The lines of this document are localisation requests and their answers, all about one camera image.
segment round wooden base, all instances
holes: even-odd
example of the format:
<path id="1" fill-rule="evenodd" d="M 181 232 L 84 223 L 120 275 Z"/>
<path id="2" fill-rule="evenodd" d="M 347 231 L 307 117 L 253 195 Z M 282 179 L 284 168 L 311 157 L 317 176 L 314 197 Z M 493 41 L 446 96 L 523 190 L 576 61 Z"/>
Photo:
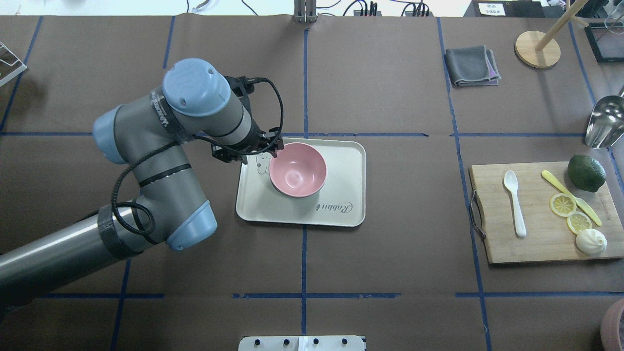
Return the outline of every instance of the round wooden base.
<path id="1" fill-rule="evenodd" d="M 515 53 L 522 62 L 535 68 L 548 68 L 556 64 L 561 58 L 559 44 L 552 39 L 541 51 L 535 50 L 537 43 L 545 36 L 545 33 L 528 31 L 520 34 L 515 41 Z"/>

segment stainless steel scoop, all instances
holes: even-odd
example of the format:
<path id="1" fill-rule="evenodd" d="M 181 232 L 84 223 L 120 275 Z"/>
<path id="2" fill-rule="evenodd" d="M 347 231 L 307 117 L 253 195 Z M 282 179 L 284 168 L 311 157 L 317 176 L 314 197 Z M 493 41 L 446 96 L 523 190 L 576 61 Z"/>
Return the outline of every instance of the stainless steel scoop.
<path id="1" fill-rule="evenodd" d="M 613 145 L 624 133 L 624 87 L 619 96 L 596 102 L 585 133 L 585 145 L 594 149 Z"/>

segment lemon slice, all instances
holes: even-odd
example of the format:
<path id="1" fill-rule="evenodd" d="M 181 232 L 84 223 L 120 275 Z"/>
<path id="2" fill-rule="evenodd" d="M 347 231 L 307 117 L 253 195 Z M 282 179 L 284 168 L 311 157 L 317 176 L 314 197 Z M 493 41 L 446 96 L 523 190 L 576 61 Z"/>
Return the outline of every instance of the lemon slice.
<path id="1" fill-rule="evenodd" d="M 574 234 L 578 234 L 581 230 L 592 228 L 592 221 L 582 212 L 574 212 L 574 214 L 567 217 L 565 221 L 568 224 L 568 228 L 570 228 Z"/>
<path id="2" fill-rule="evenodd" d="M 570 217 L 577 211 L 577 202 L 568 194 L 555 194 L 550 198 L 550 209 L 561 217 Z"/>

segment bowl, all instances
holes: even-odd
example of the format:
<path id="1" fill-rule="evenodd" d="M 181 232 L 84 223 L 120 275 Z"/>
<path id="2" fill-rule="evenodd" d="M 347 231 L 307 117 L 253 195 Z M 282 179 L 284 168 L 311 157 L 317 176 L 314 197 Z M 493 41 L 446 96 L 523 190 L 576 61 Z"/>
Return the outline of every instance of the bowl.
<path id="1" fill-rule="evenodd" d="M 308 144 L 291 142 L 269 161 L 269 177 L 277 191 L 290 197 L 308 197 L 321 190 L 327 177 L 323 156 Z"/>
<path id="2" fill-rule="evenodd" d="M 605 351 L 622 351 L 622 312 L 624 299 L 615 302 L 602 318 L 600 324 L 600 340 Z"/>

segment lime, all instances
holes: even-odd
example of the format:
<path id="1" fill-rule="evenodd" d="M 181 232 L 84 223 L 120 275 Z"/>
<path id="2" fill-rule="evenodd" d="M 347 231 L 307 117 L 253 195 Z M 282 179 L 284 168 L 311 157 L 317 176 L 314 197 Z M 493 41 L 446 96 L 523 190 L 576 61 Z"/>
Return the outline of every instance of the lime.
<path id="1" fill-rule="evenodd" d="M 555 194 L 550 198 L 550 209 L 561 217 L 570 217 L 577 210 L 577 202 L 568 194 Z"/>
<path id="2" fill-rule="evenodd" d="M 574 212 L 573 215 L 565 219 L 568 224 L 568 228 L 574 233 L 578 234 L 581 230 L 591 229 L 592 221 L 583 212 Z"/>
<path id="3" fill-rule="evenodd" d="M 605 183 L 607 173 L 593 157 L 574 155 L 568 163 L 568 176 L 577 188 L 596 192 Z"/>

